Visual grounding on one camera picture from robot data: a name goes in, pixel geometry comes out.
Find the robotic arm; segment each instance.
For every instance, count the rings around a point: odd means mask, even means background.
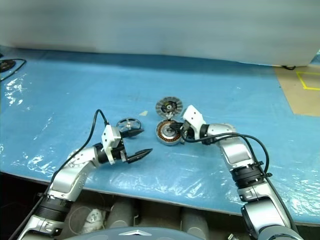
[[[152,151],[144,149],[127,156],[123,138],[133,137],[143,131],[143,129],[132,129],[120,133],[117,127],[107,123],[101,136],[102,143],[81,151],[73,151],[64,166],[52,177],[48,191],[29,218],[18,240],[27,239],[30,232],[43,235],[42,239],[46,236],[58,236],[64,227],[71,205],[78,198],[90,172],[106,162],[112,165],[120,159],[129,164],[133,163]]]
[[[238,187],[247,231],[258,240],[302,240],[290,213],[252,152],[230,124],[206,124],[202,114],[190,105],[180,127],[186,142],[217,143],[224,161]]]

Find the blue plastic sheet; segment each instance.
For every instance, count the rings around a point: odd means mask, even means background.
[[[134,164],[103,165],[90,174],[86,188],[239,214],[243,203],[216,146],[157,141],[162,118],[156,102],[177,96],[207,123],[229,123],[259,138],[270,154],[271,180],[294,220],[320,224],[320,118],[292,113],[272,67],[153,55],[1,52],[28,61],[1,82],[2,172],[48,182],[87,139],[100,108],[113,125],[125,117],[141,120],[145,132],[125,140],[129,154],[153,151]],[[103,129],[98,120],[92,145]]]

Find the metal disc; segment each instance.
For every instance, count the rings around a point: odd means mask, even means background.
[[[180,132],[173,130],[170,124],[176,123],[174,120],[164,120],[156,126],[156,136],[158,140],[165,145],[173,146],[180,142]]]
[[[140,129],[141,122],[133,117],[127,117],[118,121],[116,127],[119,129],[120,132],[124,132],[131,129]]]
[[[0,61],[0,73],[12,69],[16,65],[16,61],[8,59]]]
[[[181,113],[183,108],[182,102],[175,96],[166,96],[155,105],[155,110],[158,115],[163,118],[171,119]]]

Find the yellow tape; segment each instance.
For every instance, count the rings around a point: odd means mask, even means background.
[[[309,75],[320,75],[320,73],[318,72],[308,72],[308,71],[296,71],[296,75],[298,76],[298,79],[300,80],[302,86],[304,89],[307,89],[307,90],[315,90],[315,91],[320,91],[320,88],[319,87],[310,87],[310,86],[307,86],[305,81],[302,79],[301,75],[300,74],[309,74]]]

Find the cardboard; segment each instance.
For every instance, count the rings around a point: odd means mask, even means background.
[[[292,112],[320,117],[320,65],[274,67],[274,71]]]

